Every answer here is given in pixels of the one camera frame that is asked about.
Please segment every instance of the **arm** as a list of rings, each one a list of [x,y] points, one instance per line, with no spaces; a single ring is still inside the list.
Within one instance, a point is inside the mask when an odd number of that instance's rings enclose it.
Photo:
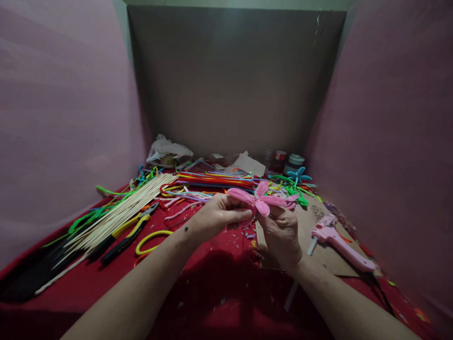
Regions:
[[[233,197],[217,194],[96,302],[62,340],[145,339],[185,263],[200,244],[251,217]]]
[[[297,217],[271,206],[257,218],[271,253],[300,283],[336,339],[419,339],[387,311],[348,286],[308,255],[297,238]]]

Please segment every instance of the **finger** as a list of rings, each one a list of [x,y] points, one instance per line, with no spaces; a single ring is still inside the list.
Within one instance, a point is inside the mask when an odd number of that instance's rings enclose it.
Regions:
[[[285,228],[297,225],[297,215],[294,212],[275,205],[270,205],[269,207],[270,216],[279,227]]]
[[[226,224],[237,223],[249,220],[252,217],[250,209],[234,209],[223,212],[224,222]]]
[[[283,208],[283,207],[276,206],[276,205],[269,205],[269,208],[270,208],[270,215],[275,219],[278,219],[280,216],[285,214],[285,208]]]
[[[221,202],[225,206],[225,210],[248,207],[248,204],[246,202],[243,202],[233,196],[225,195],[225,194],[217,194],[217,195],[219,195]]]
[[[270,216],[263,216],[260,213],[256,214],[256,219],[263,227],[264,232],[273,231],[276,232],[279,227],[275,223],[274,219]]]
[[[241,201],[237,198],[225,195],[225,194],[216,194],[214,196],[219,202],[223,205],[224,209],[232,209],[233,207],[239,207],[241,205]]]

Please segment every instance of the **black cord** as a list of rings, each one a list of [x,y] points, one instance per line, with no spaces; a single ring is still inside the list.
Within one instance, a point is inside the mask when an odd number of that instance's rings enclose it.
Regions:
[[[371,281],[373,281],[375,286],[379,288],[379,290],[382,294],[382,297],[384,298],[384,302],[387,305],[388,312],[396,318],[395,312],[393,311],[393,308],[390,305],[390,302],[388,302],[387,295],[385,295],[384,291],[382,290],[382,287],[379,284],[379,281],[376,279],[376,277],[374,276],[374,274],[372,272],[368,272],[367,274],[369,275],[369,277],[371,278]]]

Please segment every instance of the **pink glue gun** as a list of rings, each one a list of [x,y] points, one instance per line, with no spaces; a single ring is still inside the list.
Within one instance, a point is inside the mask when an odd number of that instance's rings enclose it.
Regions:
[[[337,221],[338,219],[332,214],[324,216],[322,219],[320,219],[316,224],[316,228],[311,232],[312,236],[314,237],[313,243],[316,243],[316,238],[322,243],[329,242],[357,269],[362,272],[373,272],[376,268],[374,262],[364,258],[359,253],[357,253],[338,234],[335,229],[335,224]]]

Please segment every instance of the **craft flower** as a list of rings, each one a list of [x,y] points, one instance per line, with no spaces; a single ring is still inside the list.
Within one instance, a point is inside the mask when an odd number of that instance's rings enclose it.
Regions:
[[[296,206],[296,199],[299,198],[299,195],[291,195],[286,198],[286,208],[291,210]]]
[[[276,196],[264,196],[264,194],[268,191],[269,185],[266,181],[261,181],[260,185],[255,190],[255,195],[252,196],[245,192],[242,189],[231,188],[228,189],[228,194],[237,198],[242,202],[246,202],[249,205],[250,210],[252,211],[252,217],[247,220],[239,223],[240,227],[247,227],[250,223],[253,222],[253,218],[256,215],[256,211],[258,210],[261,215],[269,216],[270,208],[269,204],[271,205],[278,205],[278,206],[286,206],[286,201],[283,198],[276,197]]]
[[[288,175],[290,175],[288,178],[296,182],[296,184],[302,183],[303,180],[312,180],[310,176],[303,175],[304,171],[305,167],[301,167],[297,172],[288,171]]]

